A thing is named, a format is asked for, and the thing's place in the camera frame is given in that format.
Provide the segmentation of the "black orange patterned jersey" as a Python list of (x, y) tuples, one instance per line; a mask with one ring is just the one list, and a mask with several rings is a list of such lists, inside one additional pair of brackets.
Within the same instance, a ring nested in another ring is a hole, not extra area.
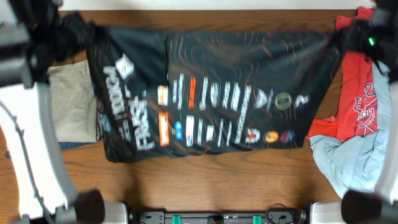
[(86, 54), (111, 162), (301, 147), (341, 62), (316, 32), (96, 27)]

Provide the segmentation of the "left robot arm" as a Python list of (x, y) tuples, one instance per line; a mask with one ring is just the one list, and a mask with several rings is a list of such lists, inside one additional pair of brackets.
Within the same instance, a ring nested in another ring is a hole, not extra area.
[(19, 223), (128, 223), (125, 204), (99, 190), (79, 193), (68, 175), (52, 118), (48, 69), (91, 42), (61, 1), (1, 1), (1, 129), (19, 191)]

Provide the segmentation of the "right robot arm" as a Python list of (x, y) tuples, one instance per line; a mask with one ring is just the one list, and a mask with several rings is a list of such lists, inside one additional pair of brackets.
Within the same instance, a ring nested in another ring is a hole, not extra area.
[(338, 114), (312, 123), (314, 161), (339, 195), (301, 223), (397, 222), (397, 1), (336, 19), (343, 51)]

